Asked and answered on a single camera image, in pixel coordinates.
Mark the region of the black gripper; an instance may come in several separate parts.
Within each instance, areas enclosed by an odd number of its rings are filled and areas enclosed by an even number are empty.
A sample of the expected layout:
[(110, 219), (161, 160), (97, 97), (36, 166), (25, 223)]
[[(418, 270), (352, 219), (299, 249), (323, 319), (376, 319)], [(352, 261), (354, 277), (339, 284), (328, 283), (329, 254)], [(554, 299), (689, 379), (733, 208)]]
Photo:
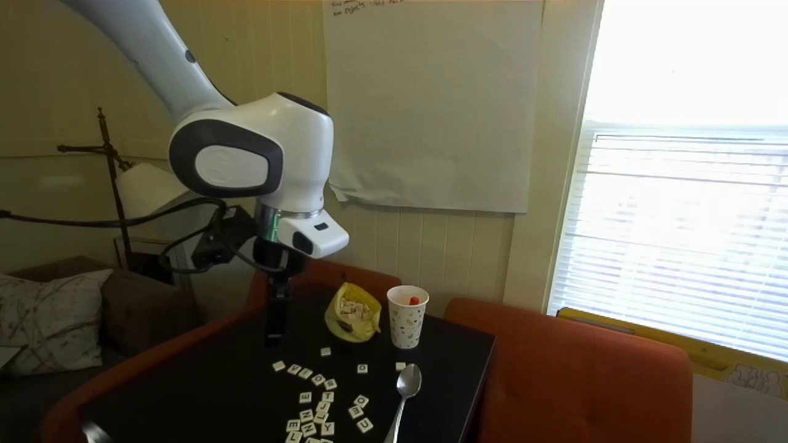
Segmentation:
[(269, 277), (265, 336), (280, 339), (285, 335), (285, 319), (289, 319), (289, 277), (285, 275), (301, 273), (307, 257), (289, 246), (274, 244), (269, 239), (256, 239), (254, 261), (265, 273), (278, 273)]

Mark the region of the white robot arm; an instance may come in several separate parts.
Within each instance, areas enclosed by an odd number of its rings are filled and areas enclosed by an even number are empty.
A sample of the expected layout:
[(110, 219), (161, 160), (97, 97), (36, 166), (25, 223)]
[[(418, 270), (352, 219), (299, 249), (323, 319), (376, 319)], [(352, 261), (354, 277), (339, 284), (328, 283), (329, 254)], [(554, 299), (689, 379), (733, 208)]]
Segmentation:
[(93, 22), (140, 72), (176, 117), (171, 170), (203, 196), (254, 196), (256, 214), (219, 208), (192, 250), (192, 270), (232, 261), (254, 240), (251, 266), (269, 279), (265, 336), (289, 323), (289, 283), (349, 233), (326, 212), (336, 124), (315, 102), (269, 92), (230, 100), (203, 72), (161, 0), (62, 0)]

